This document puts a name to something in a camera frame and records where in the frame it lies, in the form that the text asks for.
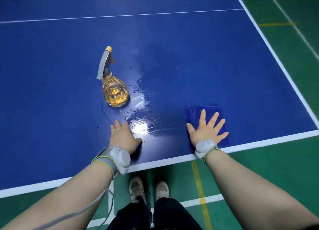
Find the leg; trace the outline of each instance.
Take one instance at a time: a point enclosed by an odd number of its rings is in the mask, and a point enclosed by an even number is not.
[[[169,197],[167,184],[163,181],[156,186],[153,220],[156,229],[202,230],[189,212],[177,200]]]
[[[146,204],[143,183],[139,177],[134,177],[130,182],[132,202],[119,210],[107,230],[132,230],[147,229],[152,222],[150,204]]]

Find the blue table surface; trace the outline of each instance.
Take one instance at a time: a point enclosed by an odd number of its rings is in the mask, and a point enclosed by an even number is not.
[[[241,8],[237,0],[23,1],[28,10],[1,19]],[[187,105],[221,107],[227,146],[317,129],[244,10],[0,24],[0,40],[0,189],[74,176],[108,145],[115,119],[143,139],[133,164],[191,154]],[[130,91],[121,108],[106,104],[96,79],[108,45],[118,61],[110,69]]]

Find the black pants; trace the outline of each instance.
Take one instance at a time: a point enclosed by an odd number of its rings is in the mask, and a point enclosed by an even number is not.
[[[144,205],[138,196],[139,203],[130,203],[119,210],[107,230],[140,230],[148,229],[152,223],[150,205]],[[160,198],[154,205],[155,229],[195,229],[202,230],[189,212],[173,198]]]

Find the shoe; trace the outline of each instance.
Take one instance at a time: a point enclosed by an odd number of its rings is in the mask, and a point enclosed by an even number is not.
[[[131,179],[130,194],[131,194],[131,199],[133,203],[139,203],[139,200],[137,199],[137,197],[141,196],[142,199],[144,200],[144,203],[147,204],[145,192],[144,192],[144,186],[143,186],[143,182],[141,178],[134,177],[133,179]]]
[[[155,188],[156,200],[160,199],[161,197],[169,198],[169,189],[164,181],[158,182]]]

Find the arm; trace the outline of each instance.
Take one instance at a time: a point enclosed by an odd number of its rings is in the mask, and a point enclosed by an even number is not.
[[[118,146],[132,154],[141,139],[134,139],[127,122],[118,121],[111,126],[110,147]],[[60,216],[78,212],[94,201],[113,179],[110,168],[99,161],[93,162],[69,181],[56,188],[19,216],[14,218],[3,230],[30,230]],[[86,229],[100,203],[92,206],[81,215],[62,221],[50,230]]]
[[[218,114],[206,125],[202,111],[199,127],[187,124],[195,146],[200,140],[212,139],[215,144],[228,133],[217,135],[225,120],[216,126]],[[233,160],[223,151],[212,150],[205,155],[217,186],[244,229],[303,229],[319,224],[319,219],[288,193]]]

